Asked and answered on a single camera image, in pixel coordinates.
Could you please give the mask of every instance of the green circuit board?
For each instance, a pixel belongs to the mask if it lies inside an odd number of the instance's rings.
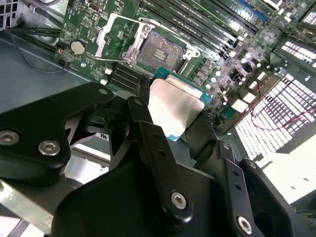
[[[234,113],[223,88],[229,97],[266,71],[284,36],[310,40],[296,25],[314,1],[281,2],[276,9],[263,0],[69,0],[55,58],[131,92],[139,75],[164,67],[211,94],[207,109],[225,120]]]

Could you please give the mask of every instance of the red wire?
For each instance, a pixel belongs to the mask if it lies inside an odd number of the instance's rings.
[[[281,127],[278,127],[278,128],[266,128],[266,127],[260,127],[258,126],[254,119],[254,109],[255,107],[261,102],[262,98],[261,98],[261,91],[260,91],[260,86],[259,86],[259,81],[258,79],[256,79],[256,82],[257,82],[257,88],[258,88],[258,91],[259,91],[259,101],[253,106],[253,109],[251,111],[251,121],[253,123],[253,125],[260,129],[260,130],[266,130],[266,131],[276,131],[276,130],[280,130],[282,128],[285,128],[287,127],[288,125],[292,124],[293,122],[295,122],[296,120],[298,120],[302,115],[305,115],[305,114],[308,114],[312,111],[316,111],[316,107],[311,107],[309,110],[305,110],[304,112],[302,112],[301,114],[299,114],[298,116],[294,117],[294,118],[291,118],[288,122],[286,122],[285,124],[283,124]]]

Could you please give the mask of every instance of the blue connector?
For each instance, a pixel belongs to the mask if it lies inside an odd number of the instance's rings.
[[[246,0],[239,0],[240,4],[247,7],[249,10],[252,11],[253,14],[255,14],[257,17],[259,17],[262,21],[266,22],[268,21],[268,18],[262,14],[260,11],[255,10],[251,5],[246,3]]]

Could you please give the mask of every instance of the screw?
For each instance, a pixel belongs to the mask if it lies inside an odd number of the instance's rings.
[[[132,55],[130,56],[130,60],[135,61],[135,60],[136,60],[136,56],[135,56],[134,54],[132,54]]]
[[[60,152],[60,146],[56,141],[43,141],[39,144],[39,152],[44,156],[53,157]]]
[[[145,33],[149,33],[150,27],[147,26],[147,25],[145,25],[144,28],[143,28],[143,31],[144,31]]]
[[[239,216],[237,218],[237,221],[238,221],[238,224],[239,224],[239,226],[241,227],[241,229],[243,231],[245,231],[248,235],[252,234],[252,227],[251,227],[249,221],[247,221],[246,218],[244,218],[242,216]]]
[[[108,94],[108,92],[105,89],[99,89],[99,92],[104,95]]]
[[[250,162],[250,166],[252,167],[252,168],[254,168],[254,169],[256,169],[257,168],[257,166],[256,166],[256,164],[254,163],[254,162]]]
[[[229,150],[229,146],[226,143],[223,143],[223,147],[227,150]]]
[[[172,203],[179,209],[183,210],[187,206],[187,201],[181,193],[173,192],[171,194]]]
[[[0,145],[10,146],[20,140],[19,134],[14,131],[4,130],[0,131]]]

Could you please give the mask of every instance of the ventilation grille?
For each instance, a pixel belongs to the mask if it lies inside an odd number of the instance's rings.
[[[309,50],[302,48],[292,42],[287,41],[284,46],[282,46],[282,49],[293,56],[295,56],[298,59],[301,59],[302,61],[312,64],[314,68],[316,68],[316,54],[313,52],[310,52]]]
[[[316,25],[316,12],[310,12],[303,22]]]
[[[16,17],[18,0],[0,0],[0,31],[6,26],[12,27],[12,20]]]
[[[316,106],[315,101],[316,94],[288,74],[256,106],[253,120],[259,127],[277,129]],[[306,123],[315,121],[315,116],[315,112],[307,113],[285,128],[269,131],[256,128],[249,113],[236,130],[249,158],[262,158],[283,147]]]

